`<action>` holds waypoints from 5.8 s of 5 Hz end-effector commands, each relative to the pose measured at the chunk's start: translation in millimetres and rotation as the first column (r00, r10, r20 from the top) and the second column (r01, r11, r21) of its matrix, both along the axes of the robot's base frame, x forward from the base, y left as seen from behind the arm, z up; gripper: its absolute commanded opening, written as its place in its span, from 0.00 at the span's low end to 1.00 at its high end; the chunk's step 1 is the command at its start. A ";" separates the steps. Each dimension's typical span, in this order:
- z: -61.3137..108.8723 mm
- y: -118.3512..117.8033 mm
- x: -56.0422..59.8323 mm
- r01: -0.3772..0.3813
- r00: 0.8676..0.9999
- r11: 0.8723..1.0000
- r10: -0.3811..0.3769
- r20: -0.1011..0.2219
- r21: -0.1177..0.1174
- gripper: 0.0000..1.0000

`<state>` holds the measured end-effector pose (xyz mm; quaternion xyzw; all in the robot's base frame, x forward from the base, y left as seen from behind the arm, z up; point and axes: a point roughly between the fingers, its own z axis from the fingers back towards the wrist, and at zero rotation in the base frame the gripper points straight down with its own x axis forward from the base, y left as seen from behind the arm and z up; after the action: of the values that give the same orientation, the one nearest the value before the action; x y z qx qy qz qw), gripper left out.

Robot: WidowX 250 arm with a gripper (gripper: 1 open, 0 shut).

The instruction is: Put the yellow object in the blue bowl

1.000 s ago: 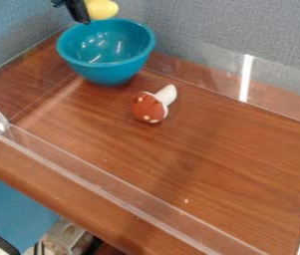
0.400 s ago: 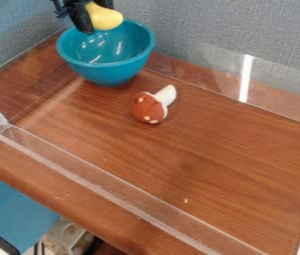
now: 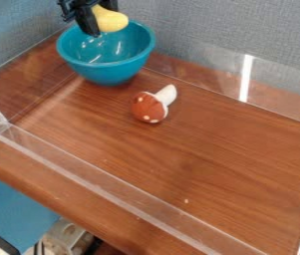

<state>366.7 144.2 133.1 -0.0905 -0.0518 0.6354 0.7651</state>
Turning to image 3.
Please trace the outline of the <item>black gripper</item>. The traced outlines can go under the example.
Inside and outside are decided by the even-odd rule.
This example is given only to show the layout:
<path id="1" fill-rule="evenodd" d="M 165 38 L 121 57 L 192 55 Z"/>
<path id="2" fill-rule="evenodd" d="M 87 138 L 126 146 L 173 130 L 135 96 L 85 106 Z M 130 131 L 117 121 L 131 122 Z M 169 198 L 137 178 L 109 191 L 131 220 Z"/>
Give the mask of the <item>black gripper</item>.
<path id="1" fill-rule="evenodd" d="M 82 31 L 93 37 L 101 36 L 101 30 L 91 8 L 101 5 L 107 10 L 119 11 L 118 0 L 57 0 L 57 4 L 63 20 L 69 22 L 75 19 Z"/>

